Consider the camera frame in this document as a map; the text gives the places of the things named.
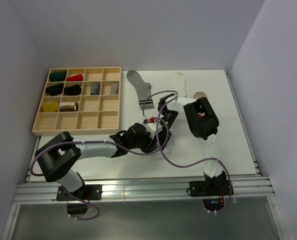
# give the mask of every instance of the white table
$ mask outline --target white table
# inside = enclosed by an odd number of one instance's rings
[[[169,90],[172,86],[174,71],[138,71],[145,82],[151,83],[151,93]],[[256,168],[234,102],[234,98],[224,70],[183,70],[186,76],[187,97],[193,98],[195,92],[203,91],[213,107],[219,128],[217,145],[221,161],[231,175],[253,175]],[[127,130],[134,123],[142,122],[136,91],[126,78],[126,71],[121,79],[121,130]],[[156,109],[148,109],[148,117],[157,116],[157,106],[163,94],[153,97]],[[187,165],[208,157],[201,151],[201,143],[188,127],[186,117],[179,115],[172,128],[172,137],[167,145],[170,149],[168,158],[174,163]],[[54,136],[42,136],[38,148]],[[94,140],[107,135],[76,135],[76,138]],[[118,157],[94,157],[77,161],[73,170],[79,172],[84,180],[123,180],[171,177],[195,177],[203,175],[203,163],[190,168],[177,168],[167,163],[161,155],[138,156],[131,153]],[[38,164],[34,171],[41,173]],[[31,176],[31,182],[45,182],[43,177]]]

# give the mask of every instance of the red object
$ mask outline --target red object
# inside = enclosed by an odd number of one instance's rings
[[[79,75],[75,75],[75,76],[71,76],[68,77],[66,79],[67,82],[77,82],[77,81],[83,81],[83,75],[79,74]]]

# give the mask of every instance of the wooden organizer tray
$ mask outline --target wooden organizer tray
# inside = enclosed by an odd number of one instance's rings
[[[66,71],[64,81],[50,81],[50,73]],[[67,81],[75,75],[83,75],[83,81]],[[91,95],[92,83],[100,84],[100,94]],[[119,83],[117,95],[110,95],[113,83]],[[57,84],[65,87],[81,86],[81,94],[67,96],[62,93],[50,96],[46,88]],[[32,132],[37,135],[56,135],[63,131],[71,134],[115,134],[120,130],[121,68],[52,68],[35,118]],[[52,102],[77,102],[78,111],[44,112],[43,105]]]

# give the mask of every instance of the dark gray sock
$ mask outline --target dark gray sock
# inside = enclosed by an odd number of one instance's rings
[[[143,109],[143,103],[144,101],[151,96],[151,84],[148,82],[143,81],[141,78],[140,74],[137,71],[128,71],[126,74],[127,79],[129,82],[134,86],[136,93],[137,93],[137,98],[138,98],[138,103],[139,107]],[[153,109],[154,108],[154,103],[152,98],[147,100],[144,109]]]

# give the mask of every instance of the gray floor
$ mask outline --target gray floor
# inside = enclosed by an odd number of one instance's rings
[[[266,197],[238,198],[208,215],[202,200],[102,203],[98,219],[67,218],[63,204],[24,205],[13,240],[276,240]]]

